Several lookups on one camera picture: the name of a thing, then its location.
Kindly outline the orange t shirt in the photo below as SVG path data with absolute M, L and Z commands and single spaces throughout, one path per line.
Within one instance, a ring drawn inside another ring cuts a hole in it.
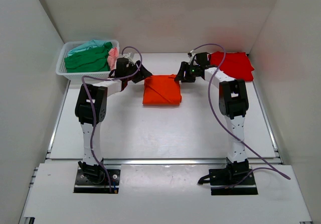
M 175 74 L 153 75 L 144 80 L 142 104 L 145 106 L 178 106 L 182 101 Z

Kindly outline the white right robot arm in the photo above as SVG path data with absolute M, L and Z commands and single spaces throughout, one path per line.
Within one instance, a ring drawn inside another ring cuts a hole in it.
M 175 81 L 195 82 L 197 77 L 201 77 L 210 86 L 215 86 L 219 94 L 219 110 L 221 115 L 225 117 L 229 135 L 226 167 L 201 177 L 198 184 L 203 185 L 214 179 L 225 184 L 236 184 L 249 172 L 248 157 L 242 144 L 245 115 L 249 109 L 245 81 L 230 77 L 218 67 L 211 65 L 209 53 L 195 54 L 190 52 L 188 57 L 188 62 L 181 63 Z

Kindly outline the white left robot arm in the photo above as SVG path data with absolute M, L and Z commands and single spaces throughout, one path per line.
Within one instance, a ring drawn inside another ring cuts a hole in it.
M 107 98 L 123 91 L 128 82 L 138 83 L 152 74 L 143 66 L 141 59 L 134 62 L 132 57 L 125 56 L 116 60 L 116 68 L 109 76 L 110 79 L 96 84 L 85 83 L 87 76 L 82 77 L 75 116 L 83 133 L 84 156 L 78 162 L 82 174 L 95 185 L 104 183 L 111 186 L 100 147 L 100 129 L 106 117 Z

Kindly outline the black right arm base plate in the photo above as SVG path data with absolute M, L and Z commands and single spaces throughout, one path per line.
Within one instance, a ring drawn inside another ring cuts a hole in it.
M 209 169 L 209 173 L 198 180 L 198 185 L 209 184 L 212 196 L 257 195 L 258 190 L 248 160 L 231 162 L 220 169 Z

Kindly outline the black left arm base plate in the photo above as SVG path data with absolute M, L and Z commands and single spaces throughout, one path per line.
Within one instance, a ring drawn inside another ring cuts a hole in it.
M 121 178 L 120 169 L 107 169 L 111 183 L 109 183 L 105 172 L 100 175 L 98 180 L 88 178 L 82 169 L 77 169 L 77 174 L 74 183 L 74 193 L 93 193 L 93 194 L 118 194 Z

